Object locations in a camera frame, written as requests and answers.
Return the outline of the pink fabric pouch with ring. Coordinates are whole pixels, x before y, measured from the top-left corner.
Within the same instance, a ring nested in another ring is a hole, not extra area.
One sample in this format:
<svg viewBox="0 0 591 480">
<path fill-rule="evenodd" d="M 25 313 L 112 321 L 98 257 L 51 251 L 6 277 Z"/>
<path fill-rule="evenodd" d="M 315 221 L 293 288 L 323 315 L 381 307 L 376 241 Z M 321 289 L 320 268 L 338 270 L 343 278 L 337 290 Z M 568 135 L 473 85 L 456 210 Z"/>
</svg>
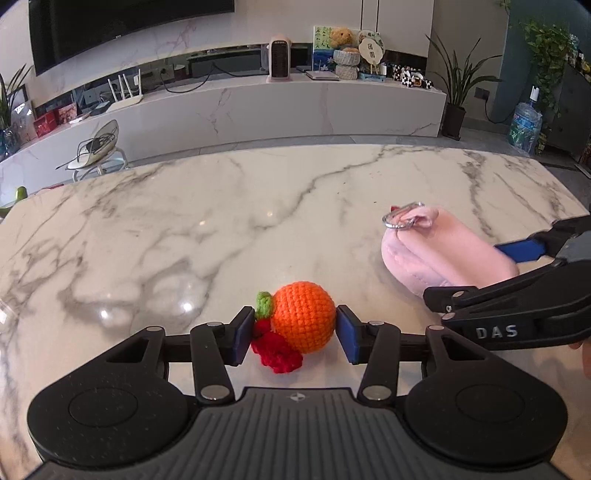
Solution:
<svg viewBox="0 0 591 480">
<path fill-rule="evenodd" d="M 393 207 L 383 223 L 383 262 L 419 297 L 430 287 L 483 288 L 519 275 L 514 260 L 443 208 L 421 202 Z"/>
</svg>

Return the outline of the orange crochet fruit keychain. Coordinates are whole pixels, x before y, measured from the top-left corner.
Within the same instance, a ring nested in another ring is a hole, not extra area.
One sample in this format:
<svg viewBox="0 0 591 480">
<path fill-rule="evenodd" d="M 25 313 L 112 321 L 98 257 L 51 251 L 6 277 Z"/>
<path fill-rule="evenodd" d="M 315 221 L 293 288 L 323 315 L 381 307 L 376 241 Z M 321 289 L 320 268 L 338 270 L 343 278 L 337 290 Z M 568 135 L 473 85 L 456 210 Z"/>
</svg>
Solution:
<svg viewBox="0 0 591 480">
<path fill-rule="evenodd" d="M 254 313 L 252 351 L 276 374 L 300 369 L 304 356 L 322 350 L 335 332 L 335 303 L 313 282 L 259 292 Z"/>
</svg>

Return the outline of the blue water bottle jug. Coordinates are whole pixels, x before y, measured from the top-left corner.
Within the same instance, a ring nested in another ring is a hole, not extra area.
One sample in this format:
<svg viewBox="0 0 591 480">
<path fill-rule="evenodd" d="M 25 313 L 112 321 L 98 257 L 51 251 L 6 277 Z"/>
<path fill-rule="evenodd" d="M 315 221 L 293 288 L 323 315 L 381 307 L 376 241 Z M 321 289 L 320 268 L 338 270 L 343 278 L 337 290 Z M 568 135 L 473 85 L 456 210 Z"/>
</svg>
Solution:
<svg viewBox="0 0 591 480">
<path fill-rule="evenodd" d="M 539 93 L 533 86 L 529 99 L 517 105 L 508 133 L 509 143 L 526 154 L 533 152 L 542 128 L 543 115 L 536 109 Z"/>
</svg>

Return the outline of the potted plant black pot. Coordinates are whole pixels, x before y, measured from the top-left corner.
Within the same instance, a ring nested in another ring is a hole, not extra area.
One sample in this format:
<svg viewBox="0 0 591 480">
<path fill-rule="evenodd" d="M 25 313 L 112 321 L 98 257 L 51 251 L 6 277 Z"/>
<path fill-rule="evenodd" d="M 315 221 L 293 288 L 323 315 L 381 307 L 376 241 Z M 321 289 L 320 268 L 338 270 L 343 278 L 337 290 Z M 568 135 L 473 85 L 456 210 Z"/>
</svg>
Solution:
<svg viewBox="0 0 591 480">
<path fill-rule="evenodd" d="M 501 58 L 502 55 L 491 55 L 473 62 L 472 54 L 481 42 L 481 38 L 479 38 L 466 56 L 464 63 L 461 64 L 456 51 L 448 50 L 437 32 L 428 36 L 428 40 L 445 66 L 444 74 L 434 71 L 434 74 L 444 82 L 447 91 L 447 104 L 443 115 L 441 134 L 459 141 L 466 116 L 464 103 L 470 91 L 483 82 L 501 82 L 501 79 L 495 75 L 481 75 L 480 70 L 487 62 Z"/>
</svg>

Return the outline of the black white cow figurine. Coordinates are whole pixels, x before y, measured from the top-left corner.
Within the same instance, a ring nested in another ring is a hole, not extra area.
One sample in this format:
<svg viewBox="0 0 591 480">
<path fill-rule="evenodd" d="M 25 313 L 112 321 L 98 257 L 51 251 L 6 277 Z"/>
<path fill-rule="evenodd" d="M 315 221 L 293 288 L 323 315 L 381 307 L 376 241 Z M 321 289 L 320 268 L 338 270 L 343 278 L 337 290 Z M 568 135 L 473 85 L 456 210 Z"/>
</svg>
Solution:
<svg viewBox="0 0 591 480">
<path fill-rule="evenodd" d="M 430 90 L 433 87 L 433 82 L 427 79 L 421 71 L 407 66 L 394 65 L 393 79 L 408 88 Z"/>
</svg>

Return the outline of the white baby bouncer chair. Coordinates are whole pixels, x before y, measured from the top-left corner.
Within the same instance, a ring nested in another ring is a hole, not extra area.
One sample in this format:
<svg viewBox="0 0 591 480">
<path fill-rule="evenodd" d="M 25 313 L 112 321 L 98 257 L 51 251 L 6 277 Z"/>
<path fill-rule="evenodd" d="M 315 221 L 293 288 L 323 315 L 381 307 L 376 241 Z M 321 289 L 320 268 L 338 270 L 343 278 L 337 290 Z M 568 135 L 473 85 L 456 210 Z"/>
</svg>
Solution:
<svg viewBox="0 0 591 480">
<path fill-rule="evenodd" d="M 125 152 L 117 144 L 118 139 L 119 124 L 116 120 L 110 120 L 92 138 L 78 144 L 76 155 L 71 160 L 55 169 L 70 172 L 74 183 L 89 177 L 126 170 L 129 164 Z"/>
</svg>

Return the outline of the white marble tv cabinet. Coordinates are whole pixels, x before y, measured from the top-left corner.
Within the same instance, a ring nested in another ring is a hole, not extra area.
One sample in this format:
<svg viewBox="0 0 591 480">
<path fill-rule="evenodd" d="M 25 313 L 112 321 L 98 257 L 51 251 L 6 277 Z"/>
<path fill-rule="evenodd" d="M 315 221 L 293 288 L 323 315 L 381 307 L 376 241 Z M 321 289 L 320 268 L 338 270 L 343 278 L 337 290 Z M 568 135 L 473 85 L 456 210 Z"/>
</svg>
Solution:
<svg viewBox="0 0 591 480">
<path fill-rule="evenodd" d="M 303 74 L 283 82 L 261 76 L 217 79 L 183 94 L 148 94 L 132 106 L 62 125 L 1 164 L 1 201 L 18 187 L 36 192 L 71 175 L 62 163 L 111 120 L 117 145 L 137 161 L 217 145 L 311 136 L 423 136 L 439 133 L 444 92 L 399 82 L 315 81 Z"/>
</svg>

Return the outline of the green toy on floor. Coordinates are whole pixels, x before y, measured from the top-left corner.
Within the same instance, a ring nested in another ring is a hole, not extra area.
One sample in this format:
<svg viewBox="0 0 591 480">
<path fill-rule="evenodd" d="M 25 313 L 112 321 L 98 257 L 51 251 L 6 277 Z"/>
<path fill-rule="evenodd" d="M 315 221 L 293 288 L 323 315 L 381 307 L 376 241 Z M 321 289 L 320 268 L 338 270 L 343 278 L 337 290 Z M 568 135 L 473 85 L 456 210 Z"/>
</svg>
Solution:
<svg viewBox="0 0 591 480">
<path fill-rule="evenodd" d="M 16 190 L 16 196 L 15 196 L 15 200 L 6 207 L 1 207 L 0 208 L 0 218 L 1 219 L 5 219 L 6 216 L 10 213 L 10 211 L 12 210 L 12 208 L 19 202 L 25 200 L 28 198 L 28 192 L 27 189 L 24 186 L 20 186 L 17 188 Z"/>
</svg>

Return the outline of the white wifi router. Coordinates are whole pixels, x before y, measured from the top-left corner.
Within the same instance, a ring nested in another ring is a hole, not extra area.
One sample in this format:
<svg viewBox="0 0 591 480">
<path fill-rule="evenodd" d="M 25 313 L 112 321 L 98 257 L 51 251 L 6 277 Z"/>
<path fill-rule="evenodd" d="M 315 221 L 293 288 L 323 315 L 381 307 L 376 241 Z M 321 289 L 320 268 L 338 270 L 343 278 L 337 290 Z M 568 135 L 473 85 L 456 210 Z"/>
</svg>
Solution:
<svg viewBox="0 0 591 480">
<path fill-rule="evenodd" d="M 143 100 L 141 69 L 138 68 L 132 79 L 124 73 L 117 76 L 116 81 L 107 80 L 112 102 L 107 112 L 114 112 L 129 106 L 137 105 Z"/>
</svg>

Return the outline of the round paper fan decoration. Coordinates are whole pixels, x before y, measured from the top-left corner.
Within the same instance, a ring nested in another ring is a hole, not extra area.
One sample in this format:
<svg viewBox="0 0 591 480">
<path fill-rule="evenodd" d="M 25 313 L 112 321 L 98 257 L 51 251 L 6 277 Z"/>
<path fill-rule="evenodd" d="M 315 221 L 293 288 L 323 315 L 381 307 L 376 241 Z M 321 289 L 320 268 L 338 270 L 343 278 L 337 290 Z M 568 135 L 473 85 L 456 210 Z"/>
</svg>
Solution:
<svg viewBox="0 0 591 480">
<path fill-rule="evenodd" d="M 358 49 L 363 60 L 369 65 L 371 74 L 379 74 L 380 64 L 385 55 L 384 41 L 374 31 L 362 30 L 358 35 Z"/>
</svg>

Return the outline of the small teddy bear on shelf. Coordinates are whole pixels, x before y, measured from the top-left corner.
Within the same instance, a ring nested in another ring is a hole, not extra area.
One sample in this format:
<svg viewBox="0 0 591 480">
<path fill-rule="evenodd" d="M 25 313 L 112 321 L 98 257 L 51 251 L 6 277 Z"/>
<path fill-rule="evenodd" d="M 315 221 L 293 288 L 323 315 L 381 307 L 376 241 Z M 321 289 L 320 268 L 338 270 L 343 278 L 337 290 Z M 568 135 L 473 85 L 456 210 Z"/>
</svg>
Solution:
<svg viewBox="0 0 591 480">
<path fill-rule="evenodd" d="M 342 47 L 351 46 L 353 44 L 353 33 L 349 28 L 338 27 L 332 28 L 329 33 L 329 46 L 332 49 L 339 49 Z"/>
</svg>

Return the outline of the pink white space heater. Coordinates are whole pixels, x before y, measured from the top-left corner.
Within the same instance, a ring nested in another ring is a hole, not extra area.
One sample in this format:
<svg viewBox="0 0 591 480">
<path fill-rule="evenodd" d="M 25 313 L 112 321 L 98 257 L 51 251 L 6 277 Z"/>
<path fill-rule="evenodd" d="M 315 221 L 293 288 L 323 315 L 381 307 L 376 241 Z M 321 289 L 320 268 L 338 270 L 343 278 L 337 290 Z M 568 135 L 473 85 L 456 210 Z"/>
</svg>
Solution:
<svg viewBox="0 0 591 480">
<path fill-rule="evenodd" d="M 290 48 L 290 39 L 286 37 L 277 36 L 270 40 L 267 45 L 267 83 L 290 81 Z"/>
</svg>

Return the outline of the black wall television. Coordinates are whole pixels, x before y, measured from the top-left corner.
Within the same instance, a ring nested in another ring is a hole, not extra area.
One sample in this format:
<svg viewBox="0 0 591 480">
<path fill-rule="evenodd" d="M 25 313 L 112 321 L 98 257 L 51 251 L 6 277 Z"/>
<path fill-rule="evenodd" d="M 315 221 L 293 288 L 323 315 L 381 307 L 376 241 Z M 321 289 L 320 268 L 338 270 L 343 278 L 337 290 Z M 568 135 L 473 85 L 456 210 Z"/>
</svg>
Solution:
<svg viewBox="0 0 591 480">
<path fill-rule="evenodd" d="M 30 1 L 29 33 L 35 72 L 40 75 L 84 51 L 146 28 L 233 11 L 232 1 Z"/>
</svg>

